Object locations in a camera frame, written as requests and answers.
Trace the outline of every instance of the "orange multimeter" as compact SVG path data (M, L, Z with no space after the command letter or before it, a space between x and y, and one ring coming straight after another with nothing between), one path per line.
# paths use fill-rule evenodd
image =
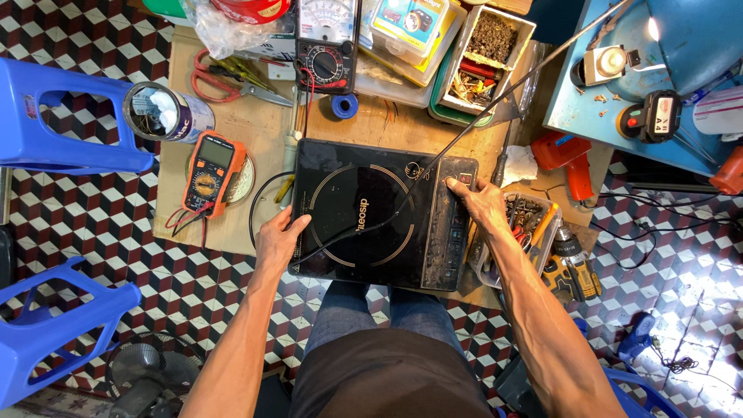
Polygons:
M184 209L196 212L212 202L214 206L205 210L206 218L222 215L227 206L227 191L239 177L246 154L245 145L239 142L211 130L201 133L191 155Z

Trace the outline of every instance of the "yellow drill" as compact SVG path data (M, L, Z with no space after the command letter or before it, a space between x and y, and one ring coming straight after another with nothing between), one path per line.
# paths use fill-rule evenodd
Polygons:
M552 293L567 292L579 302L601 296L601 282L588 259L588 252L564 220L560 221L555 234L554 250L555 255L542 273L542 281Z

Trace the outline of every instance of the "checkered floor tile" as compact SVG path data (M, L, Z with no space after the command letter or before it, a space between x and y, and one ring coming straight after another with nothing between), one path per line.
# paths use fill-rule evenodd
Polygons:
M137 12L125 0L0 0L0 57L132 82L166 83L171 36L170 24ZM111 103L89 94L65 95L62 106L44 111L43 118L71 138L106 144L117 140ZM155 143L137 144L159 152ZM611 169L621 173L621 163ZM26 278L82 255L81 270L99 283L140 287L142 303L124 315L117 338L167 330L208 353L244 297L255 260L154 238L148 216L157 203L157 186L157 163L140 175L62 176L15 170L9 228L16 238L18 276ZM625 193L629 186L609 177L603 190ZM700 199L679 193L649 196L664 203ZM676 211L709 219L736 216L741 206L743 198L720 196ZM625 237L643 232L635 224L637 219L656 228L699 222L625 198L605 199L594 212L598 225ZM743 385L743 260L739 255L743 237L717 224L655 236L657 248L638 269L623 269L606 250L596 247L591 258L604 293L566 309L587 320L587 339L597 358L614 367L622 367L614 353L631 329L633 316L652 312L663 355L690 356L699 361L695 371L705 376L669 373L650 350L633 363L638 372L689 417L736 416L743 411L743 401L726 384L738 389ZM599 243L616 254L623 266L630 266L643 258L652 241L649 237L622 241L602 232ZM293 381L328 286L326 280L282 276L266 336L266 370L286 366L285 378ZM88 300L80 289L57 282L42 287L35 299L53 306L54 314ZM20 296L7 306L17 314L22 301ZM388 327L387 289L372 286L367 301L378 326ZM497 309L445 299L442 304L488 402L503 405L493 382L518 355L510 325ZM65 348L89 352L99 333L92 329ZM50 356L36 373L60 361ZM104 367L97 358L63 383L103 392ZM642 389L623 388L641 402L646 397Z

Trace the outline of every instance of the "fan grille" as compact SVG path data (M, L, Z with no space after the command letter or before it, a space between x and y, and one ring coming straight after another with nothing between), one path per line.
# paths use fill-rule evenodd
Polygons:
M165 332L134 334L114 348L106 362L106 384L119 399L137 379L151 379L169 401L186 401L204 357L180 337Z

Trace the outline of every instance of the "blue tape roll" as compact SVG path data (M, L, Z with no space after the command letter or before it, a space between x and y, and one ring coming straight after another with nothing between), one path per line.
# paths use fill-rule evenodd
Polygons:
M353 93L343 96L333 96L331 99L333 113L341 119L351 119L359 111L359 100Z

